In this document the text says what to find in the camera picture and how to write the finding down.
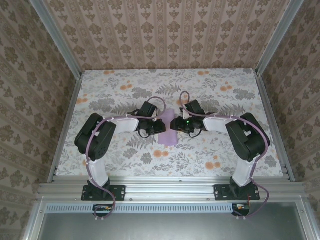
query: floral wallpaper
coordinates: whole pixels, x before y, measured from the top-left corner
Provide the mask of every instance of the floral wallpaper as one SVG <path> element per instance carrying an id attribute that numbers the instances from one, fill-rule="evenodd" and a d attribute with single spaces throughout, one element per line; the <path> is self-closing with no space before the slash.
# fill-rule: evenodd
<path id="1" fill-rule="evenodd" d="M 320 220 L 320 1 L 304 1 L 263 80 L 296 180 Z"/>
<path id="2" fill-rule="evenodd" d="M 235 116 L 252 113 L 271 142 L 254 175 L 283 176 L 254 71 L 241 68 L 86 71 L 56 175 L 88 175 L 75 138 L 91 114 L 121 116 L 139 109 L 150 97 L 158 96 L 178 116 L 182 91 L 188 91 L 191 100 L 197 99 L 206 113 Z M 161 101 L 152 101 L 163 109 Z M 235 172 L 239 157 L 228 134 L 203 131 L 191 138 L 179 132 L 175 146 L 159 144 L 158 137 L 142 138 L 138 132 L 115 134 L 102 158 L 107 173 L 126 177 L 230 177 Z"/>
<path id="3" fill-rule="evenodd" d="M 289 0 L 45 0 L 82 71 L 255 68 Z"/>
<path id="4" fill-rule="evenodd" d="M 0 1 L 0 239 L 19 239 L 46 182 L 75 79 L 27 0 Z"/>

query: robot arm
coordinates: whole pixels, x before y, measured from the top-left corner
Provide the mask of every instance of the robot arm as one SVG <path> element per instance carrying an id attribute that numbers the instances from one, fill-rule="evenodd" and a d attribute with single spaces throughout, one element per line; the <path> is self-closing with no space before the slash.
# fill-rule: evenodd
<path id="1" fill-rule="evenodd" d="M 230 188 L 234 195 L 245 186 L 251 183 L 251 173 L 256 159 L 265 151 L 266 145 L 261 134 L 251 125 L 241 120 L 231 118 L 222 118 L 217 116 L 205 117 L 205 111 L 200 107 L 197 100 L 193 100 L 185 105 L 185 108 L 194 114 L 203 115 L 193 116 L 181 109 L 183 117 L 178 117 L 171 122 L 171 129 L 182 131 L 184 133 L 193 133 L 195 129 L 201 131 L 215 131 L 228 134 L 232 142 L 236 154 L 240 157 L 233 176 L 230 179 Z M 256 118 L 251 113 L 245 113 L 241 116 L 252 124 L 254 124 L 263 133 L 267 139 L 268 146 L 270 140 Z"/>
<path id="2" fill-rule="evenodd" d="M 107 189 L 110 184 L 104 160 L 101 158 L 107 153 L 114 135 L 140 130 L 145 130 L 148 135 L 155 135 L 166 131 L 166 125 L 161 119 L 153 121 L 151 119 L 139 118 L 152 117 L 156 109 L 156 106 L 146 101 L 141 109 L 129 113 L 131 116 L 126 115 L 120 118 L 110 119 L 101 125 L 93 137 L 88 154 L 91 160 L 88 163 L 89 170 L 92 178 L 100 187 Z M 97 113 L 92 114 L 76 136 L 74 143 L 81 154 L 86 154 L 92 132 L 103 119 L 104 118 Z"/>

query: purple object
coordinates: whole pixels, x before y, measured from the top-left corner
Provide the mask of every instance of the purple object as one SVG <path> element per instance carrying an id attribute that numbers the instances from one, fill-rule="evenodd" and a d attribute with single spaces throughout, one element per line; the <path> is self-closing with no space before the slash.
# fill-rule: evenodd
<path id="1" fill-rule="evenodd" d="M 174 146 L 178 144 L 178 132 L 170 128 L 171 122 L 175 119 L 175 110 L 167 109 L 159 117 L 165 124 L 165 132 L 158 135 L 158 144 Z"/>

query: metal corner post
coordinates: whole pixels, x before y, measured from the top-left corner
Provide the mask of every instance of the metal corner post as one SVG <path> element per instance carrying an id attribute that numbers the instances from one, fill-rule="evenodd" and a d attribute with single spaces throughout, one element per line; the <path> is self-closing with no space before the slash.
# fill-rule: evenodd
<path id="1" fill-rule="evenodd" d="M 271 58 L 275 54 L 279 44 L 284 38 L 288 28 L 290 27 L 303 2 L 304 0 L 292 0 L 289 2 L 278 26 L 273 33 L 272 38 L 268 43 L 268 46 L 265 48 L 262 57 L 260 58 L 259 63 L 256 66 L 256 71 L 258 74 L 262 75 L 267 68 Z"/>
<path id="2" fill-rule="evenodd" d="M 48 11 L 45 1 L 43 0 L 30 0 L 32 6 L 34 7 L 36 13 L 39 15 L 42 23 L 44 24 L 46 30 L 52 37 L 55 45 L 62 54 L 65 62 L 68 64 L 71 72 L 73 73 L 75 79 L 78 81 L 81 78 L 81 67 L 73 56 L 72 49 L 70 49 L 64 40 L 61 32 L 57 28 L 54 19 L 52 18 L 50 12 Z"/>
<path id="3" fill-rule="evenodd" d="M 269 100 L 269 97 L 267 94 L 267 90 L 265 88 L 262 76 L 260 74 L 258 74 L 256 76 L 256 83 L 259 88 L 261 100 L 262 100 L 263 107 L 264 107 L 265 114 L 266 114 L 266 118 L 269 122 L 269 126 L 271 129 L 276 152 L 278 153 L 279 159 L 281 161 L 283 161 L 283 163 L 285 164 L 290 180 L 292 182 L 295 182 L 296 180 L 295 180 L 294 172 L 292 171 L 292 168 L 291 168 L 291 165 L 290 165 L 290 162 L 288 159 L 288 155 L 287 155 L 287 152 L 285 149 L 285 145 L 284 145 L 284 142 L 282 141 L 280 131 L 279 131 L 279 128 L 278 128 L 278 125 L 276 122 L 276 118 L 275 118 L 274 112 L 271 107 L 271 103 L 270 103 L 270 100 Z"/>
<path id="4" fill-rule="evenodd" d="M 71 119 L 72 119 L 72 115 L 74 113 L 74 109 L 75 109 L 75 106 L 76 106 L 78 94 L 79 94 L 79 91 L 80 91 L 80 88 L 81 88 L 81 84 L 82 84 L 82 80 L 81 79 L 76 81 L 76 83 L 75 83 L 73 94 L 72 94 L 71 101 L 70 101 L 69 108 L 68 108 L 68 112 L 66 113 L 66 117 L 65 117 L 63 128 L 62 128 L 62 131 L 61 131 L 60 139 L 59 139 L 58 145 L 56 147 L 56 151 L 55 151 L 55 154 L 54 154 L 54 157 L 53 157 L 52 166 L 51 166 L 50 173 L 49 173 L 49 176 L 48 176 L 48 179 L 47 179 L 48 183 L 52 182 L 52 180 L 54 178 L 55 171 L 56 171 L 56 167 L 59 164 L 60 157 L 61 157 L 64 145 L 65 145 L 66 137 L 67 137 L 67 134 L 68 134 L 68 130 L 69 130 L 69 127 L 70 127 L 70 122 L 71 122 Z"/>

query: black mounting plate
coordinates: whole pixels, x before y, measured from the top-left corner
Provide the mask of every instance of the black mounting plate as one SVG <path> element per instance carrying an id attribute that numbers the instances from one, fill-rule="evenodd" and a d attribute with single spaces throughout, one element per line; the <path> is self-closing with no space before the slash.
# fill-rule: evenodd
<path id="1" fill-rule="evenodd" d="M 108 194 L 105 198 L 95 197 L 90 190 L 89 186 L 85 185 L 82 189 L 82 201 L 112 201 L 112 197 Z M 124 201 L 126 197 L 126 186 L 125 185 L 110 185 L 109 191 L 114 195 L 116 201 Z"/>
<path id="2" fill-rule="evenodd" d="M 260 200 L 260 194 L 258 187 L 252 184 L 250 187 L 246 189 L 246 194 L 235 197 L 234 194 L 230 190 L 230 184 L 216 184 L 213 186 L 214 189 L 214 197 L 216 201 L 247 201 L 248 196 L 251 200 Z"/>

